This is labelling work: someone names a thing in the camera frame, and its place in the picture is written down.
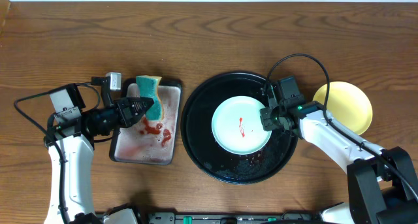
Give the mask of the light blue plate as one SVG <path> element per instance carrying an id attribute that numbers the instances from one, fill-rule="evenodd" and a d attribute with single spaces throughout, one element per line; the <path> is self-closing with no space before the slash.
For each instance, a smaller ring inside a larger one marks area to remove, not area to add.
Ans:
<path id="1" fill-rule="evenodd" d="M 271 132 L 261 123 L 263 103 L 247 96 L 231 97 L 223 101 L 212 116 L 212 134 L 226 151 L 247 155 L 262 149 L 270 140 Z"/>

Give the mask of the green yellow sponge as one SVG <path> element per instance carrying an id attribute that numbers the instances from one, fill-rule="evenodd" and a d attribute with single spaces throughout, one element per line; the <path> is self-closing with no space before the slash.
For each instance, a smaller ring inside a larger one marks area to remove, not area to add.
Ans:
<path id="1" fill-rule="evenodd" d="M 163 104 L 158 94 L 160 81 L 160 76 L 142 75 L 136 77 L 140 97 L 153 100 L 153 104 L 146 111 L 146 118 L 150 121 L 160 121 L 164 116 Z"/>

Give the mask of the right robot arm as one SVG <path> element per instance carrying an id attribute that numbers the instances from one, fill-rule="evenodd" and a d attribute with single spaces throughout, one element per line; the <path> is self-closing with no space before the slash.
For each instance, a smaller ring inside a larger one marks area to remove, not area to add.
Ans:
<path id="1" fill-rule="evenodd" d="M 386 150 L 357 135 L 316 101 L 307 103 L 296 84 L 267 84 L 264 130 L 279 129 L 317 146 L 347 174 L 349 202 L 320 213 L 327 223 L 416 223 L 417 175 L 410 155 Z"/>

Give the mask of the yellow plate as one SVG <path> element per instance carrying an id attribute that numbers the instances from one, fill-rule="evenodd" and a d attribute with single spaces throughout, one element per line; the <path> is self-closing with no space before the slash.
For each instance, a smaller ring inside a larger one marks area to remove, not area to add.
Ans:
<path id="1" fill-rule="evenodd" d="M 366 94 L 348 82 L 331 82 L 327 110 L 329 119 L 338 120 L 357 135 L 363 134 L 373 117 L 372 105 Z"/>

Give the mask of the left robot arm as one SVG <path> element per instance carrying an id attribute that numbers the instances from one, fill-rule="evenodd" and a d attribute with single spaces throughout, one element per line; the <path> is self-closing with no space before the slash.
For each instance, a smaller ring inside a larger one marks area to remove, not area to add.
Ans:
<path id="1" fill-rule="evenodd" d="M 97 221 L 91 192 L 94 138 L 136 124 L 154 104 L 151 98 L 125 97 L 83 112 L 84 102 L 50 95 L 58 122 L 45 140 L 52 162 L 52 185 L 46 223 Z"/>

